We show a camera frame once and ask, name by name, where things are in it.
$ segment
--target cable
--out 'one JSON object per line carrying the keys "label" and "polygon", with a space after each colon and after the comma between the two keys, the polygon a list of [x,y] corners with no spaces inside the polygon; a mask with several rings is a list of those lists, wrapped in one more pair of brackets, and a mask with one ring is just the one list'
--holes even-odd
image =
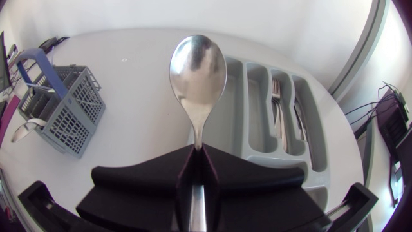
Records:
{"label": "cable", "polygon": [[386,84],[386,83],[385,83],[385,85],[384,85],[384,86],[382,86],[382,87],[380,87],[380,88],[378,89],[378,101],[380,101],[379,91],[380,91],[381,89],[385,88],[385,87],[388,87],[389,89],[391,89],[391,90],[392,90],[392,92],[393,92],[393,93],[396,93],[396,91],[395,91],[395,90],[393,90],[393,88],[392,88],[390,85],[388,85],[388,84]]}
{"label": "cable", "polygon": [[376,104],[376,103],[379,103],[379,101],[378,101],[378,102],[371,102],[371,103],[367,103],[367,104],[365,104],[365,105],[363,105],[363,106],[359,106],[358,108],[355,108],[355,109],[349,111],[348,113],[345,113],[345,115],[348,115],[348,114],[352,113],[352,112],[355,111],[355,110],[359,110],[359,109],[361,109],[362,107],[369,106],[370,104]]}
{"label": "cable", "polygon": [[398,93],[400,92],[400,91],[399,91],[399,89],[398,89],[396,86],[394,86],[393,84],[386,83],[386,82],[384,82],[384,81],[383,81],[383,83],[384,83],[384,84],[387,84],[387,85],[390,85],[390,86],[392,86],[392,87],[394,87],[394,88],[398,91]]}
{"label": "cable", "polygon": [[378,107],[378,105],[379,105],[380,103],[386,102],[386,101],[388,101],[388,100],[392,100],[392,99],[395,99],[395,98],[397,98],[397,97],[396,97],[396,95],[395,95],[394,93],[391,93],[391,94],[385,96],[382,100],[380,100],[380,101],[378,102],[378,104],[377,104],[373,109],[371,109],[370,111],[368,111],[366,114],[364,114],[361,118],[357,119],[355,122],[350,123],[350,125],[352,125],[352,124],[354,124],[354,123],[356,123],[356,122],[359,122],[361,119],[363,119],[364,117],[368,116],[369,113],[371,113],[371,112],[372,112],[372,114],[373,114],[374,111],[376,110],[376,108]]}

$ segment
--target monitor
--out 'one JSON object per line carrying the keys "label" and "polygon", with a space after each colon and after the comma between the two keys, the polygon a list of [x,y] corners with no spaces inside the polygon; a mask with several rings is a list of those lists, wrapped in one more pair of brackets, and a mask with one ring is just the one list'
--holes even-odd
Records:
{"label": "monitor", "polygon": [[5,35],[1,32],[0,35],[0,92],[10,87],[10,73],[7,65],[7,54],[5,47]]}

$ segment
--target fork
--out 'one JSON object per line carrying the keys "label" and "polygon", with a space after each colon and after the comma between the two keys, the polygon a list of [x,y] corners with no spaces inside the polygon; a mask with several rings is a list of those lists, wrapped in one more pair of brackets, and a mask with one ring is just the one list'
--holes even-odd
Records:
{"label": "fork", "polygon": [[283,119],[283,112],[281,107],[281,82],[278,79],[273,80],[272,88],[272,102],[276,105],[276,121],[275,126],[280,123],[281,125],[281,139],[283,143],[283,149],[288,152],[288,142],[286,139],[285,122]]}

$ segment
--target white wall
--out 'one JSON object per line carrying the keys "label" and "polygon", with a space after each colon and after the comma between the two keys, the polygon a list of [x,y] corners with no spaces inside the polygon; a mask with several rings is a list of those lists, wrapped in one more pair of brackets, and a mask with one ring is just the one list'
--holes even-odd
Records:
{"label": "white wall", "polygon": [[137,27],[191,28],[235,35],[275,48],[328,89],[348,60],[371,0],[7,0],[15,43]]}
{"label": "white wall", "polygon": [[[7,9],[9,7],[9,2],[10,1],[5,3],[3,9]],[[5,46],[6,52],[8,52],[8,49],[16,42],[16,39],[14,38],[12,24],[10,22],[10,11],[3,9],[0,11],[0,33],[2,31],[5,32]]]}
{"label": "white wall", "polygon": [[[411,63],[411,41],[395,5],[390,2],[388,17],[376,49],[365,68],[357,74],[356,83],[339,102],[339,106],[346,113],[363,104],[377,101],[378,89],[384,85],[383,81],[401,89],[401,86],[411,77]],[[380,91],[380,96],[383,96],[386,90]],[[368,110],[369,107],[364,107],[349,114],[347,118],[349,122],[353,122]],[[366,117],[355,123],[352,129],[357,130],[365,120]]]}

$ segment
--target spoon bowl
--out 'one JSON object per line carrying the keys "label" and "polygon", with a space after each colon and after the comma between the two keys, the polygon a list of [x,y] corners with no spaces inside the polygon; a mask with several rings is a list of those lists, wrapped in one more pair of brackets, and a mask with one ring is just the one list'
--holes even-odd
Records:
{"label": "spoon bowl", "polygon": [[176,47],[169,76],[174,95],[192,122],[194,147],[199,150],[207,117],[225,89],[225,58],[208,37],[192,35]]}

